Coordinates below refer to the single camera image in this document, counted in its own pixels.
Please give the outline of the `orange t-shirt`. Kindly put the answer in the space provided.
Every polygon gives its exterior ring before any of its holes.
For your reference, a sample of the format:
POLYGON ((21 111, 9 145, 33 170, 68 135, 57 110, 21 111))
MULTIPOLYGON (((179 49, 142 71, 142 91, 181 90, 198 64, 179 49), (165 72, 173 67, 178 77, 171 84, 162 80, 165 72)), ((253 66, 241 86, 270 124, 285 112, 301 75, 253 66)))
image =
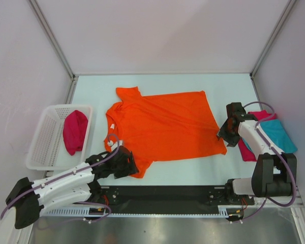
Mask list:
POLYGON ((107 133, 116 136, 104 144, 111 150, 119 140, 133 153, 134 178, 143 178, 153 162, 227 153, 204 91, 143 96, 137 87, 118 87, 116 94, 120 101, 106 112, 107 133))

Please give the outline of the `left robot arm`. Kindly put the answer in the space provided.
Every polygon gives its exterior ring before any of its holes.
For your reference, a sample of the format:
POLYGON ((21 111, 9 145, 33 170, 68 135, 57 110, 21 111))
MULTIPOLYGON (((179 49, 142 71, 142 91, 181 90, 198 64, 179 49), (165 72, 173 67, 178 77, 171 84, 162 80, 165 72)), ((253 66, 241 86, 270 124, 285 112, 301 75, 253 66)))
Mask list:
POLYGON ((123 178, 138 171, 133 153, 119 146, 112 152, 92 155, 60 174, 34 181, 20 179, 6 198, 6 205, 16 211, 14 227, 23 229, 53 209, 80 202, 99 203, 100 179, 110 175, 123 178))

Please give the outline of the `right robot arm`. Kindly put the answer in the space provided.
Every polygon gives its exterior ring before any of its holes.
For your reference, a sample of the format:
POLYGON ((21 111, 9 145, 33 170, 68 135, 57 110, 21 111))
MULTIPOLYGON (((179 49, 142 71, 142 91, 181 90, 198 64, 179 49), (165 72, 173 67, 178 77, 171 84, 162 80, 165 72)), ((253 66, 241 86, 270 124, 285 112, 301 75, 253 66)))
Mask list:
POLYGON ((265 198, 281 207, 291 206, 297 196, 297 158, 278 147, 261 127, 261 121, 249 114, 240 102, 226 106, 227 119, 217 133, 228 147, 245 140, 257 161, 250 178, 229 180, 225 200, 236 204, 243 195, 265 198))

